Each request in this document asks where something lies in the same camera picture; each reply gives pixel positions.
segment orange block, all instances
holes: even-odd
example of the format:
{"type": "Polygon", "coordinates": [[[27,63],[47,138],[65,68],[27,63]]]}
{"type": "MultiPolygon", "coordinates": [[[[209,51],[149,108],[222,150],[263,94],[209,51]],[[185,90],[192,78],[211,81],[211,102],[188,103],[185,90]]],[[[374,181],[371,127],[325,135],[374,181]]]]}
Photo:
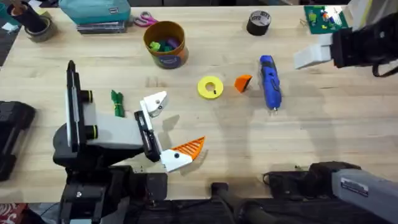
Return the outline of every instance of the orange block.
{"type": "Polygon", "coordinates": [[[204,143],[205,137],[203,136],[202,138],[182,144],[181,146],[174,147],[172,150],[184,153],[194,160],[199,155],[204,143]]]}
{"type": "Polygon", "coordinates": [[[240,77],[236,78],[235,80],[235,88],[240,92],[243,93],[246,90],[246,87],[248,87],[248,84],[251,80],[252,76],[251,75],[241,75],[240,77]]]}

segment glue gun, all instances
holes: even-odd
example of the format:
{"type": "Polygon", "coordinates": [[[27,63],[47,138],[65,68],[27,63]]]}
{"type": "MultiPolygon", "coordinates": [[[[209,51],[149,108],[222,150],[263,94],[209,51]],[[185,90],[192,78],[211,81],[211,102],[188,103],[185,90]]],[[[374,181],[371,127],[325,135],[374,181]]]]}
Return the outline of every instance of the glue gun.
{"type": "Polygon", "coordinates": [[[282,102],[282,94],[279,88],[279,78],[274,59],[270,55],[263,55],[260,58],[260,66],[267,107],[277,111],[282,102]]]}

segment pink scissors handle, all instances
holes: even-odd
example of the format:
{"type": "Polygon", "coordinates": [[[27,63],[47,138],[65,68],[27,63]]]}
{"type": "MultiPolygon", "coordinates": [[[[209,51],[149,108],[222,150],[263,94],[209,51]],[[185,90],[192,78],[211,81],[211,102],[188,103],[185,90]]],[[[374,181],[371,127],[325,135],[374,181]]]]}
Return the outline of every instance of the pink scissors handle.
{"type": "Polygon", "coordinates": [[[147,11],[142,12],[139,17],[134,18],[135,25],[139,27],[149,27],[156,22],[157,20],[154,19],[152,15],[147,11]]]}
{"type": "Polygon", "coordinates": [[[155,18],[153,18],[152,15],[147,11],[142,12],[140,17],[141,17],[141,19],[145,19],[145,20],[151,21],[153,23],[157,22],[157,20],[155,18]]]}

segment yellow tape roll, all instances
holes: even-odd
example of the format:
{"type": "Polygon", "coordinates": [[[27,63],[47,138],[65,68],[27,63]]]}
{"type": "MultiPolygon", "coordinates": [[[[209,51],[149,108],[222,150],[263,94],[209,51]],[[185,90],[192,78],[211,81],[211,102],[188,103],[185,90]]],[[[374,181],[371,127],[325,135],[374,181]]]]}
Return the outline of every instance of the yellow tape roll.
{"type": "Polygon", "coordinates": [[[224,85],[221,82],[221,80],[217,77],[213,76],[207,76],[203,77],[199,82],[198,82],[198,92],[199,95],[206,99],[215,99],[219,97],[224,90],[224,85]],[[214,90],[209,91],[206,89],[207,84],[212,84],[214,85],[214,90]]]}

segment duct tape roll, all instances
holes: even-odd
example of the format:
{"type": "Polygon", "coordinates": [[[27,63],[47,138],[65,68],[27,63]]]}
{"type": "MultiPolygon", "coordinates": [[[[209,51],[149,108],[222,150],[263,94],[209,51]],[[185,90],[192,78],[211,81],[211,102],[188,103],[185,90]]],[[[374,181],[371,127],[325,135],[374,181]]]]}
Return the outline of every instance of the duct tape roll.
{"type": "Polygon", "coordinates": [[[40,16],[40,18],[47,24],[44,30],[40,32],[31,32],[25,27],[25,32],[29,34],[29,39],[36,43],[48,40],[57,32],[57,28],[50,18],[46,16],[40,16]]]}
{"type": "Polygon", "coordinates": [[[215,99],[219,97],[224,90],[224,85],[221,80],[214,76],[203,77],[198,82],[198,93],[206,99],[215,99]],[[214,90],[207,90],[207,84],[213,85],[214,90]]]}
{"type": "Polygon", "coordinates": [[[264,11],[254,11],[250,14],[246,29],[252,35],[264,35],[271,24],[271,16],[264,11]]]}

